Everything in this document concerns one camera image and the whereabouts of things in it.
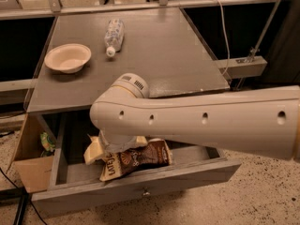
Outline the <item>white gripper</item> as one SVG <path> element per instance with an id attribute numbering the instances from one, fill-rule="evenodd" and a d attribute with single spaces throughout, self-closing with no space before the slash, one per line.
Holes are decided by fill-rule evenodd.
<path id="1" fill-rule="evenodd" d="M 148 141 L 144 136 L 129 136 L 111 134 L 101 130 L 98 136 L 90 136 L 91 143 L 86 148 L 83 157 L 86 165 L 94 163 L 105 155 L 104 149 L 109 153 L 121 153 L 129 148 L 144 147 Z"/>

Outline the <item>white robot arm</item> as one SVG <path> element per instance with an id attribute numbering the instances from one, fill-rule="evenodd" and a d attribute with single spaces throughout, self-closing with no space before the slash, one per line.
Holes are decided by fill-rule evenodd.
<path id="1" fill-rule="evenodd" d="M 119 77 L 91 106 L 102 141 L 121 151 L 135 136 L 258 156 L 299 159 L 299 88 L 150 98 L 141 77 Z"/>

